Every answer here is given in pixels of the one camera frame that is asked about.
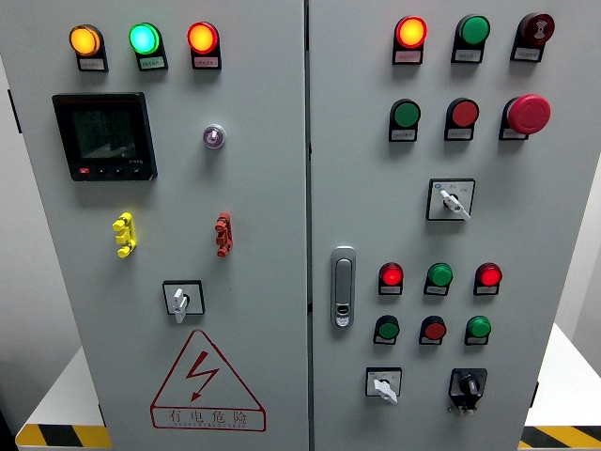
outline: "red indicator light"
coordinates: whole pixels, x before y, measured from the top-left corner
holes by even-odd
[[[501,268],[494,263],[485,263],[478,268],[476,278],[485,287],[495,287],[503,278]]]
[[[440,324],[439,322],[430,324],[425,328],[424,332],[425,336],[430,340],[440,340],[446,335],[446,333],[447,328],[444,326],[444,324]]]
[[[469,127],[473,124],[480,112],[473,101],[462,101],[453,109],[453,122],[459,127]]]
[[[386,263],[379,270],[379,278],[389,287],[399,285],[403,281],[403,269],[397,263]]]
[[[519,23],[520,36],[530,45],[545,45],[555,32],[555,21],[548,14],[529,14]]]
[[[198,54],[210,54],[219,43],[219,35],[210,23],[195,23],[188,30],[188,43]]]
[[[518,98],[507,111],[509,126],[522,134],[540,132],[550,118],[551,105],[538,94],[526,94]]]
[[[417,16],[408,16],[401,19],[396,26],[396,40],[403,47],[416,49],[425,42],[428,27],[424,19]]]

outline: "warning sign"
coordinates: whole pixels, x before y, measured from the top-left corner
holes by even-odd
[[[155,428],[265,432],[265,409],[203,331],[190,334],[150,406]]]

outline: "orange indicator light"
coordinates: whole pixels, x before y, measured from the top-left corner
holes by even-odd
[[[102,44],[100,32],[92,25],[77,25],[69,33],[71,47],[79,56],[92,56]]]
[[[396,26],[396,40],[408,49],[420,47],[427,34],[428,27],[421,17],[408,16]]]
[[[195,23],[188,30],[190,48],[198,54],[209,54],[219,43],[217,30],[208,22]]]

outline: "meter display screen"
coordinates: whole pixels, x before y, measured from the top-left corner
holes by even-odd
[[[82,158],[135,158],[127,111],[74,111],[73,126]]]
[[[73,180],[157,177],[144,93],[57,94],[53,105]]]

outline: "green push button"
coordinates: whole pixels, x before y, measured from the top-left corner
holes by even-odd
[[[490,23],[484,16],[468,16],[459,28],[459,36],[470,45],[483,43],[490,34]]]
[[[378,334],[385,340],[392,340],[395,338],[401,330],[398,328],[398,324],[387,322],[379,326]]]
[[[474,317],[468,322],[468,332],[476,338],[484,338],[490,334],[492,326],[487,317]]]
[[[394,110],[394,121],[401,127],[411,127],[420,120],[420,108],[412,101],[405,101]]]
[[[446,263],[437,263],[428,270],[428,279],[437,287],[446,287],[453,280],[453,271]]]

